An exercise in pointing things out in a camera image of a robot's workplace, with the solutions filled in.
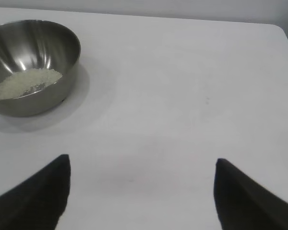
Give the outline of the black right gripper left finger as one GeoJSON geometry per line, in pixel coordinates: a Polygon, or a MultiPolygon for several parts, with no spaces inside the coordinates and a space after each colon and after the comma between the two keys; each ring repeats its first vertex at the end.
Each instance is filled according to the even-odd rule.
{"type": "Polygon", "coordinates": [[[0,195],[0,230],[54,230],[70,194],[70,158],[62,154],[0,195]]]}

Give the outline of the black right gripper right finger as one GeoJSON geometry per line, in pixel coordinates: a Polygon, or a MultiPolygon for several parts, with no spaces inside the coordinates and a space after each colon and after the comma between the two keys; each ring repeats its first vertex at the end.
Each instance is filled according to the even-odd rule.
{"type": "Polygon", "coordinates": [[[216,162],[214,200],[224,230],[288,230],[288,203],[226,159],[216,162]]]}

